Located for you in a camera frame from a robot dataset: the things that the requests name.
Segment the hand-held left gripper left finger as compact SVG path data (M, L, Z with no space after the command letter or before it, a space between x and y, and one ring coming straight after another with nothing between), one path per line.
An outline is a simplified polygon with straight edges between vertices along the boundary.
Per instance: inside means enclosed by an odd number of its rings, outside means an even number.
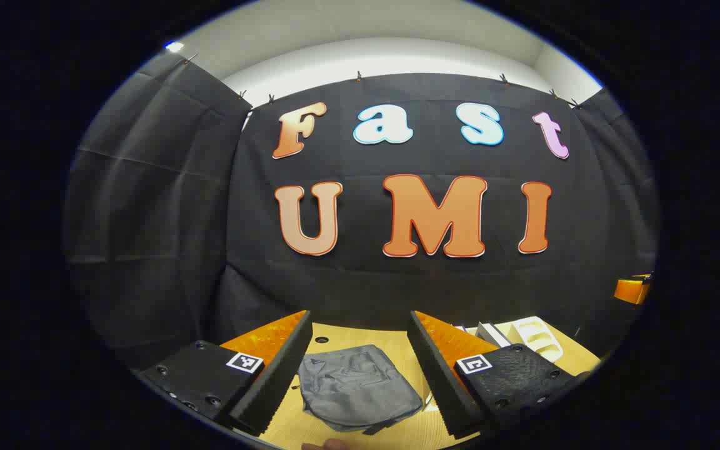
M288 392L313 336L310 311L223 344L192 342L138 371L138 378L226 428L260 436Z

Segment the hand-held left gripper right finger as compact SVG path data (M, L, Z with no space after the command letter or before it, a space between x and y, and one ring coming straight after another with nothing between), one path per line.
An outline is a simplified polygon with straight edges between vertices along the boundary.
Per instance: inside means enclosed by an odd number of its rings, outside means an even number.
M580 383L523 344L498 347L420 311L407 336L448 433L507 433Z

